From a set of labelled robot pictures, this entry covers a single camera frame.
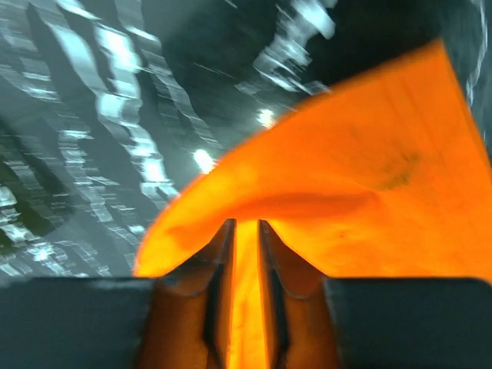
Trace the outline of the orange t shirt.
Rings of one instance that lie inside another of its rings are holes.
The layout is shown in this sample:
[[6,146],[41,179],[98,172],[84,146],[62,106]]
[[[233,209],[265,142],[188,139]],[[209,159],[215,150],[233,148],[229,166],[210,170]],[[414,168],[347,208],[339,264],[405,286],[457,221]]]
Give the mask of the orange t shirt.
[[341,368],[491,366],[491,168],[440,41],[222,158],[148,229],[156,281],[236,222],[224,368],[270,368],[258,223],[325,277]]

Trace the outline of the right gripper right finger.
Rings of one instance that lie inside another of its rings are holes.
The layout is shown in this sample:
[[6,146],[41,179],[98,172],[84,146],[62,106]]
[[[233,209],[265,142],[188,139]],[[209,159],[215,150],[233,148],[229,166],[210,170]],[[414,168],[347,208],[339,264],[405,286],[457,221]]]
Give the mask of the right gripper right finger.
[[341,368],[326,277],[258,223],[260,286],[270,368]]

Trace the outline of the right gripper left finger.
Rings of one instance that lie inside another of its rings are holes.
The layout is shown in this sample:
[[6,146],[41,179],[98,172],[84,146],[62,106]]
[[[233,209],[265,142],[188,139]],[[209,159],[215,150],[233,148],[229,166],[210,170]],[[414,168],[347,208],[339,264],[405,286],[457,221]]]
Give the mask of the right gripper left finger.
[[156,279],[138,368],[226,366],[235,226],[227,220],[206,246]]

